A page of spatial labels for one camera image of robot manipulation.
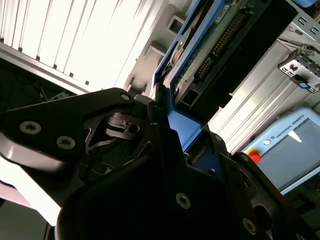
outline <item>cable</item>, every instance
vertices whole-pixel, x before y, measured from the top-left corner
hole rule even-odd
[[[105,163],[105,162],[103,162],[103,161],[101,161],[100,163],[103,164],[103,165],[106,165],[106,166],[108,166],[108,167],[111,167],[111,168],[113,168],[113,169],[116,169],[115,166],[112,166],[112,165],[109,164],[109,163]]]
[[[46,102],[48,102],[48,98],[47,98],[47,96],[46,96],[46,94],[45,94],[45,91],[44,91],[44,89],[43,89],[42,85],[40,85],[40,88],[41,88],[41,93],[42,93],[42,95],[43,95],[43,97],[44,97],[45,101],[46,101]]]
[[[88,165],[84,164],[84,163],[80,163],[79,164],[80,166],[83,166],[83,167],[89,167]],[[94,172],[95,174],[99,174],[99,175],[105,175],[105,173],[101,173],[101,172],[98,172],[96,170],[94,170],[93,168],[90,169],[92,172]]]
[[[6,99],[5,97],[0,96],[0,100],[4,100],[4,102],[10,107],[10,109],[14,109],[13,105],[11,104],[11,102],[8,99]]]
[[[49,223],[47,222],[46,225],[45,225],[43,240],[46,240],[46,238],[47,238],[47,231],[48,231],[48,229],[49,229]]]
[[[316,187],[315,192],[320,197],[320,184]]]

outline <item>black cable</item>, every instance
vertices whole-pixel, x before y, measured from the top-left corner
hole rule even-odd
[[[10,109],[14,109],[13,105],[11,104],[11,102],[8,99],[6,99],[5,97],[0,96],[0,100],[3,100],[10,107]]]
[[[44,235],[43,235],[43,240],[46,240],[47,238],[47,231],[49,230],[49,223],[46,223],[45,225],[45,230],[44,230]]]

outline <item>silver metal panel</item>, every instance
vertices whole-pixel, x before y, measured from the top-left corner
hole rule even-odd
[[[0,57],[77,94],[122,88],[168,3],[0,0]]]
[[[298,16],[280,37],[320,50],[320,32],[314,31],[314,28],[320,30],[320,25],[294,3],[288,2],[298,10]],[[299,88],[277,69],[278,63],[296,48],[276,41],[231,94],[232,100],[209,122],[210,130],[225,140],[230,152],[240,150],[278,116],[299,106],[320,111],[320,93],[311,94]]]

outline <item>metal slot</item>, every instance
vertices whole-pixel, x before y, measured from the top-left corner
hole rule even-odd
[[[305,25],[307,23],[307,20],[304,19],[302,16],[298,19],[298,22],[301,23],[302,25]]]
[[[314,34],[317,35],[319,33],[319,30],[316,27],[313,27],[310,29],[310,31]]]

